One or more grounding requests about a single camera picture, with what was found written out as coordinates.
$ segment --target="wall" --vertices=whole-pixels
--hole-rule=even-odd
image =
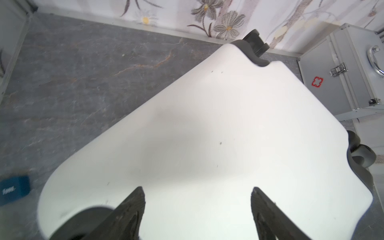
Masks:
[[[384,113],[356,118],[353,123],[361,144],[372,148],[377,155],[384,155]]]
[[[26,13],[17,3],[14,1],[0,2],[0,85],[1,78],[4,77],[16,50],[25,20]]]
[[[228,40],[256,28],[272,48],[303,53],[344,22],[384,27],[384,0],[35,0],[59,8]]]

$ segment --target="floral wallpaper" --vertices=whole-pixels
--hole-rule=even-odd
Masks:
[[[303,53],[341,24],[384,28],[384,0],[35,0],[38,6],[235,40],[252,29]]]

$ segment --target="blue box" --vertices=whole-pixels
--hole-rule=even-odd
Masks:
[[[31,191],[28,176],[11,177],[0,182],[0,206],[27,196]]]

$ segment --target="black wheel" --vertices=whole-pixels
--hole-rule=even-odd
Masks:
[[[349,146],[348,146],[348,149],[353,152],[356,148],[359,147],[360,145],[360,138],[359,136],[352,132],[352,131],[347,131],[348,132],[348,142],[349,142]]]
[[[360,144],[351,152],[353,160],[362,167],[371,166],[376,160],[375,152],[368,146]]]
[[[256,29],[253,29],[250,33],[248,33],[243,40],[247,41],[253,50],[253,53],[260,57],[266,50],[269,49],[269,45],[264,43],[263,40],[259,37],[259,32]]]
[[[93,231],[112,211],[106,207],[93,207],[79,212],[56,230],[50,240],[80,240]]]

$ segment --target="red cross symbol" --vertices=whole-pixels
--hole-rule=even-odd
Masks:
[[[319,88],[321,86],[321,83],[323,82],[323,80],[324,79],[321,77],[315,77],[313,82],[312,82],[312,86]]]

